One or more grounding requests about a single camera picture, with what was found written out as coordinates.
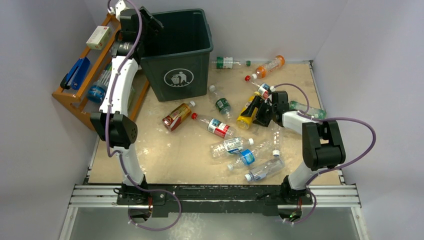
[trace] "dark green trash bin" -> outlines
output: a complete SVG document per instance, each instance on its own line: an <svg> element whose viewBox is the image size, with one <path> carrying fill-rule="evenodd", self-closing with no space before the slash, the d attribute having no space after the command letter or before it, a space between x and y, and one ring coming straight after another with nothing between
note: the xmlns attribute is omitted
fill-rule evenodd
<svg viewBox="0 0 424 240"><path fill-rule="evenodd" d="M209 53L214 49L202 9L154 13L163 31L145 46L140 65L160 102L207 93Z"/></svg>

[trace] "trash can logo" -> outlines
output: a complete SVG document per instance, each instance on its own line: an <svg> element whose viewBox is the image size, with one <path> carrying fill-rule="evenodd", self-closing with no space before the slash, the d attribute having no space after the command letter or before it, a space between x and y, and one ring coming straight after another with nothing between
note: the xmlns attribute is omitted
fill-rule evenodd
<svg viewBox="0 0 424 240"><path fill-rule="evenodd" d="M190 70L184 68L176 68L168 71L163 80L171 87L185 87L193 82L195 76Z"/></svg>

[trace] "beige floor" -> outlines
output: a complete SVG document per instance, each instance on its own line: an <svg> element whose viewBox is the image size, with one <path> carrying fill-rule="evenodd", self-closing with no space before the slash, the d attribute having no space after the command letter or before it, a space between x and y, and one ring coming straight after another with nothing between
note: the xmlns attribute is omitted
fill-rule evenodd
<svg viewBox="0 0 424 240"><path fill-rule="evenodd" d="M244 69L218 70L210 69L208 85L215 85L226 94L234 112L238 114L242 106L253 93L249 83L244 82L244 77L251 74L255 66ZM146 80L141 73L136 80L142 83ZM293 83L301 87L309 97L310 105L319 108L317 93L308 64L287 64L282 69L263 79L271 85L278 83ZM288 92L289 100L306 103L303 95L290 86L279 87L279 90ZM209 145L222 141L221 138L201 128L191 118L186 119L174 132L168 132L162 125L161 119L181 103L193 100L196 106L193 112L209 115L219 120L224 120L208 96L194 97L184 100L159 102L154 92L149 89L136 123L138 138L135 147L138 162L146 174L148 183L161 184L247 184L244 174L247 169L229 172L227 164L233 158L213 160L209 153ZM282 155L286 167L280 174L269 177L255 184L281 184L284 177L293 172L303 161L302 137L290 129L284 129L284 142ZM253 138L256 143L271 135L269 128L255 126L249 130L238 129L238 136ZM256 160L253 165L260 164L268 159ZM98 144L94 158L90 183L120 183L122 175L116 157L109 158L106 153L105 142ZM340 180L336 171L323 174L312 184L339 185Z"/></svg>

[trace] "wooden rack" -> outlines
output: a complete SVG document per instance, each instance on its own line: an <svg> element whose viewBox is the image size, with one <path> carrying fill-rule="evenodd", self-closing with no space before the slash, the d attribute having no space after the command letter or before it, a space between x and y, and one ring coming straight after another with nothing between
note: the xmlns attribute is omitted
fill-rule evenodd
<svg viewBox="0 0 424 240"><path fill-rule="evenodd" d="M51 95L55 98L59 103L61 103L66 109L68 109L75 117L77 117L84 125L86 125L89 129L94 131L94 127L90 122L90 113L84 111L86 105L88 103L88 98L86 97L87 91L100 77L103 69L112 61L112 58L109 54L109 50L114 44L115 34L121 29L121 25L119 21L115 18L115 16L107 14L106 19L101 24L102 26L114 26L114 30L112 31L111 37L107 44L104 46L103 50L101 50L100 55L98 56L96 61L93 61L91 70L89 70L87 76L84 79L81 87L76 93L64 92L64 89L60 86L54 91ZM79 56L80 58L86 57L91 49L87 46L84 51ZM149 82L146 81L144 86L141 89L141 92L138 95L138 99L135 102L135 106L132 107L132 111L128 113L129 118L132 121L135 121L137 113L143 103L144 96L149 87Z"/></svg>

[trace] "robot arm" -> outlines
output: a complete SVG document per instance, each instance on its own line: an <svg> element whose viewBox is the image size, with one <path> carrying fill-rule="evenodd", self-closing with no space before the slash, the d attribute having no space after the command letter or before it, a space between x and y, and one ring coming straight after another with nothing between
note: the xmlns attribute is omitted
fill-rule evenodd
<svg viewBox="0 0 424 240"><path fill-rule="evenodd" d="M314 121L289 110L286 91L270 93L271 103L256 96L241 114L250 117L257 108L254 124L268 127L271 121L302 135L303 162L284 178L281 192L285 199L296 201L306 194L307 182L320 170L331 169L345 162L346 153L336 121Z"/></svg>
<svg viewBox="0 0 424 240"><path fill-rule="evenodd" d="M109 146L113 151L118 150L122 154L123 165L132 180L141 185L145 176L140 169L134 142L137 139L138 129L135 122L128 118L128 97L134 76L139 68L140 59L145 51L144 42L149 42L162 30L162 23L157 21L144 7L140 8L143 30L140 41L135 46L134 52L129 55L130 49L136 41L139 29L139 20L134 9L128 8L124 1L120 0L115 8L109 9L109 13L115 14L120 21L121 31L115 36L112 46L112 71L111 80L107 88L106 96L100 106L99 112L90 116L90 121L102 141L106 140L106 115L109 108L110 93L113 91L113 99L110 110ZM118 77L113 86L112 81ZM129 179L123 175L122 184L132 186Z"/></svg>

